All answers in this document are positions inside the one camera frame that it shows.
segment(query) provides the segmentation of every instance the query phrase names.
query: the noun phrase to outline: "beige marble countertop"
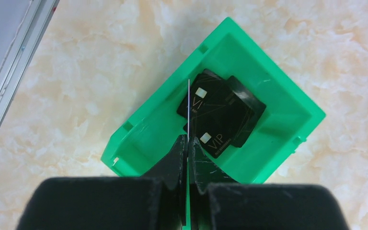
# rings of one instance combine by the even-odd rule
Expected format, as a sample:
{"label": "beige marble countertop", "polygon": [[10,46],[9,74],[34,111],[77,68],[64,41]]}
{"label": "beige marble countertop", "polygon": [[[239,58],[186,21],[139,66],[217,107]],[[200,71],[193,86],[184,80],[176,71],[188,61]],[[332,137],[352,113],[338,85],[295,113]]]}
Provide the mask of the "beige marble countertop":
{"label": "beige marble countertop", "polygon": [[0,128],[0,229],[52,176],[113,175],[110,135],[231,16],[327,113],[270,177],[368,230],[368,1],[62,0]]}

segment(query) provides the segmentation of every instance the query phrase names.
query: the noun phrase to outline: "black card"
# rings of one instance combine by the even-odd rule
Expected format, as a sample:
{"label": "black card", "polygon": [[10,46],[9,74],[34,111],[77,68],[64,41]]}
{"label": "black card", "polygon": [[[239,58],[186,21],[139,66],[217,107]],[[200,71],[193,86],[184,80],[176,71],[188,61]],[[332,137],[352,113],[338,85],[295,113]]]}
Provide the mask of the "black card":
{"label": "black card", "polygon": [[[190,87],[190,117],[193,116],[214,93],[225,83],[220,76],[214,72],[205,69],[198,74]],[[177,113],[187,118],[188,94],[185,95],[178,106]]]}
{"label": "black card", "polygon": [[226,84],[246,106],[251,108],[250,111],[252,111],[252,113],[248,111],[245,114],[245,117],[242,120],[241,128],[233,136],[233,141],[231,142],[231,145],[240,148],[249,138],[251,132],[257,124],[257,121],[265,111],[266,105],[257,99],[252,92],[250,92],[238,79],[236,79],[236,77],[231,76],[226,81]]}
{"label": "black card", "polygon": [[217,158],[243,128],[245,119],[252,115],[253,110],[224,84],[191,118],[190,133]]}

